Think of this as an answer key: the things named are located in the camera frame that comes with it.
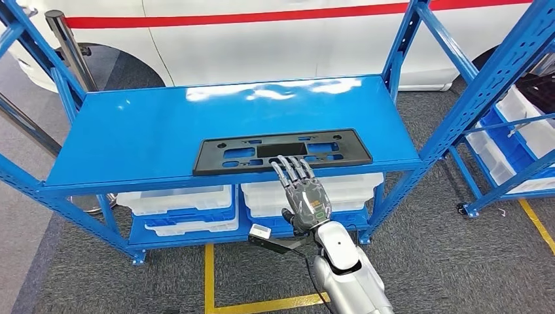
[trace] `red stripe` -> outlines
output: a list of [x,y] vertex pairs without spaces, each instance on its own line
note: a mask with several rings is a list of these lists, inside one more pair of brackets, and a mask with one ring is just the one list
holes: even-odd
[[[436,0],[430,4],[432,10],[466,9],[530,3],[531,0]],[[362,5],[358,7],[262,12],[245,14],[223,14],[205,16],[160,16],[160,17],[68,17],[70,28],[136,28],[168,27],[210,24],[272,22],[287,20],[309,20],[316,18],[344,18],[349,16],[370,16],[403,13],[407,3],[384,5]]]

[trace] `shelf beam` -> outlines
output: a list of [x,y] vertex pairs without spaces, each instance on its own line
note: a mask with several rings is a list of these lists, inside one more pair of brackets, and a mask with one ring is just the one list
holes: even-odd
[[425,3],[418,3],[416,12],[469,84],[478,75],[478,69]]

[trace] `robotic hand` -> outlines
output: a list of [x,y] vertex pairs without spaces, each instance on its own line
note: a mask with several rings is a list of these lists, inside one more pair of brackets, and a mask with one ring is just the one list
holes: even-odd
[[393,314],[384,283],[364,251],[355,246],[343,225],[330,220],[331,203],[308,163],[288,157],[291,166],[285,157],[278,159],[289,178],[276,162],[272,167],[293,211],[282,209],[281,213],[296,235],[308,236],[300,241],[273,239],[271,229],[254,224],[249,241],[283,254],[313,239],[319,247],[314,258],[316,280],[339,314]]

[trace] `rectangular cutout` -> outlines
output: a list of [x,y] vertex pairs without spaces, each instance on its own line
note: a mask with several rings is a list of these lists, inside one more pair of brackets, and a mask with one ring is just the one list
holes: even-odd
[[234,160],[232,162],[225,162],[222,164],[223,167],[225,168],[232,168],[232,167],[237,167],[239,165],[239,162]]
[[304,143],[285,143],[259,145],[257,147],[258,158],[276,157],[277,155],[306,155],[306,146],[304,145]]
[[326,157],[326,159],[327,160],[341,160],[341,159],[343,159],[343,155],[341,155],[341,154],[329,154]]
[[307,144],[308,152],[312,154],[317,154],[319,152],[336,152],[339,150],[339,146],[335,142],[330,143],[310,143]]
[[264,163],[264,160],[261,159],[251,159],[249,161],[249,166],[260,166]]
[[224,151],[224,158],[242,158],[242,157],[252,157],[255,155],[255,149],[253,147],[245,148],[233,148]]

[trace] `gray carpet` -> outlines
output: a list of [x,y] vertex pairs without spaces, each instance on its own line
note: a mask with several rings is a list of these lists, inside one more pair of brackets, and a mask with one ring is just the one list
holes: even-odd
[[[119,85],[114,84],[119,83],[133,86],[123,74],[133,68],[130,60],[118,60],[107,88],[116,89]],[[134,73],[142,80],[139,85],[156,80]],[[417,147],[462,88],[400,94],[399,110]],[[388,186],[397,177],[388,176]],[[485,187],[483,180],[479,183]],[[496,203],[469,220],[455,210],[456,203],[469,200],[452,161],[441,161],[365,247],[395,312],[555,313],[555,258],[518,203]],[[552,205],[552,200],[533,202],[550,228],[555,226]],[[507,211],[506,217],[498,207]],[[128,210],[117,208],[115,213],[126,229]],[[153,251],[147,265],[136,268],[125,256],[68,223],[50,224],[47,233],[56,228],[61,228],[60,238],[50,248],[33,313],[204,312],[203,247]],[[303,251],[311,253],[314,248]],[[217,307],[312,293],[304,263],[295,255],[282,256],[246,243],[215,246]],[[276,313],[325,313],[325,308],[314,305]]]

